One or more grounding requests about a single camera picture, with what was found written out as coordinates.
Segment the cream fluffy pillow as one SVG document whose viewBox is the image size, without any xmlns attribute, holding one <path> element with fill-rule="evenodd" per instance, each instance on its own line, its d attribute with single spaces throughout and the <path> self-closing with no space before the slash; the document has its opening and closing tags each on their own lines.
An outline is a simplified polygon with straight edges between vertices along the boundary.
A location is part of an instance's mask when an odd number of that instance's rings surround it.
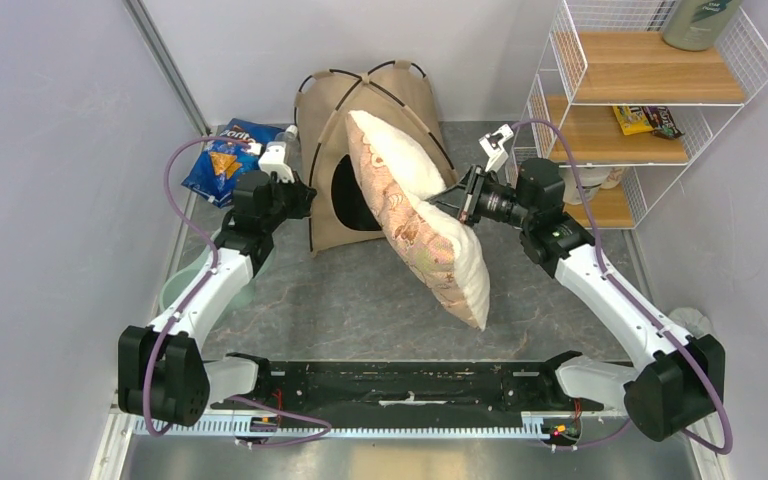
<svg viewBox="0 0 768 480">
<path fill-rule="evenodd" d="M 401 260 L 443 308 L 486 328 L 490 276 L 479 238 L 430 198 L 446 184 L 412 137 L 363 110 L 345 118 L 350 159 L 362 196 Z"/>
</svg>

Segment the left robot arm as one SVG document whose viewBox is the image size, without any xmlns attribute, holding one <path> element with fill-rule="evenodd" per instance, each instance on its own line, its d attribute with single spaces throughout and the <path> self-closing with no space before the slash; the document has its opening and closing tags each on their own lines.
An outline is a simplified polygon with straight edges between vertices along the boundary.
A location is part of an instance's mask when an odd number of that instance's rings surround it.
<svg viewBox="0 0 768 480">
<path fill-rule="evenodd" d="M 207 334 L 232 301 L 253 284 L 287 220 L 309 216 L 316 195 L 299 174 L 251 171 L 232 193 L 232 207 L 208 240 L 208 257 L 177 299 L 147 326 L 129 326 L 117 346 L 117 401 L 142 417 L 153 435 L 190 427 L 205 410 L 233 396 L 250 408 L 267 405 L 274 383 L 266 359 L 228 354 L 206 360 Z"/>
</svg>

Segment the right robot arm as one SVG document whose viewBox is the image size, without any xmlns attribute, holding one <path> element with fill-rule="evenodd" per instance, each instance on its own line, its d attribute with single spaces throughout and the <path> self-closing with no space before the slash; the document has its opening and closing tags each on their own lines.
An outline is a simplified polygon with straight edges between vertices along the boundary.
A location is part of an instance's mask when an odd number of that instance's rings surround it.
<svg viewBox="0 0 768 480">
<path fill-rule="evenodd" d="M 521 164 L 513 186 L 474 165 L 429 199 L 464 225 L 490 219 L 519 229 L 526 256 L 578 297 L 631 361 L 623 367 L 565 352 L 544 363 L 539 400 L 551 409 L 574 399 L 615 409 L 654 441 L 721 414 L 722 344 L 672 322 L 610 266 L 593 233 L 565 212 L 564 191 L 558 165 L 531 158 Z"/>
</svg>

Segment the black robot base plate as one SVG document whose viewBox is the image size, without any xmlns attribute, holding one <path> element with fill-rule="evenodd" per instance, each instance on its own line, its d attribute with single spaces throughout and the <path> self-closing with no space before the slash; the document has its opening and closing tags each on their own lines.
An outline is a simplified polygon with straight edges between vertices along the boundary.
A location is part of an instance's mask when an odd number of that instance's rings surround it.
<svg viewBox="0 0 768 480">
<path fill-rule="evenodd" d="M 249 399 L 334 428 L 514 427 L 523 412 L 571 415 L 574 400 L 539 361 L 275 361 Z"/>
</svg>

